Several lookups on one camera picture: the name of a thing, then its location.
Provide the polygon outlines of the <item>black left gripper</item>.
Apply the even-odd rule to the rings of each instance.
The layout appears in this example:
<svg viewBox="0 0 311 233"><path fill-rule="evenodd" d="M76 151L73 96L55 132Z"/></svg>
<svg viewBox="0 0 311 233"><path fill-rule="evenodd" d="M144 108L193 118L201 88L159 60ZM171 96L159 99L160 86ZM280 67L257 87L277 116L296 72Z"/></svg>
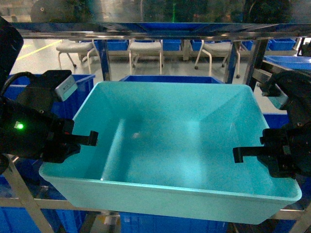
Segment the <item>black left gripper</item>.
<svg viewBox="0 0 311 233"><path fill-rule="evenodd" d="M1 154L62 163L78 154L80 145L97 145L99 133L96 131L90 131L89 135L71 135L72 143L64 141L73 126L72 119L59 118L51 112L40 113L14 100L0 98Z"/></svg>

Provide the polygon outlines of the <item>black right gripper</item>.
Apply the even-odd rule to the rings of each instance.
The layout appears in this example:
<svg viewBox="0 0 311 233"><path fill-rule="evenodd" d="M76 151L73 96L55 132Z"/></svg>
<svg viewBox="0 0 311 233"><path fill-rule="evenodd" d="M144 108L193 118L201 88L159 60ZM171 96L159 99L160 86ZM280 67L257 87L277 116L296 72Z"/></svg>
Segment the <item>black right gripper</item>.
<svg viewBox="0 0 311 233"><path fill-rule="evenodd" d="M259 156L274 178L311 176L311 124L297 128L265 129L260 142L263 147L233 148L235 163L243 163L245 156Z"/></svg>

